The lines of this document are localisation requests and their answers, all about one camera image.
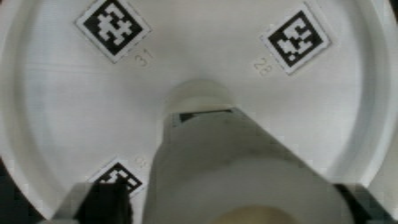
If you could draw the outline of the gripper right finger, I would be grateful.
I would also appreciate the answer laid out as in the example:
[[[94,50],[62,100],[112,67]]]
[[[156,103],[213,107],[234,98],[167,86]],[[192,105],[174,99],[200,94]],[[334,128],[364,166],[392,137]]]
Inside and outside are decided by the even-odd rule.
[[[355,224],[398,224],[368,188],[360,184],[336,183],[334,187],[344,198]]]

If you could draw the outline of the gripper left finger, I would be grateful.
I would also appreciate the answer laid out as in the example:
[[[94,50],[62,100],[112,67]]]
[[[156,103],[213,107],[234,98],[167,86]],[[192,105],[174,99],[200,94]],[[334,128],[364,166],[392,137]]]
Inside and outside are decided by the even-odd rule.
[[[41,220],[39,224],[133,224],[126,185],[78,183],[53,217]]]

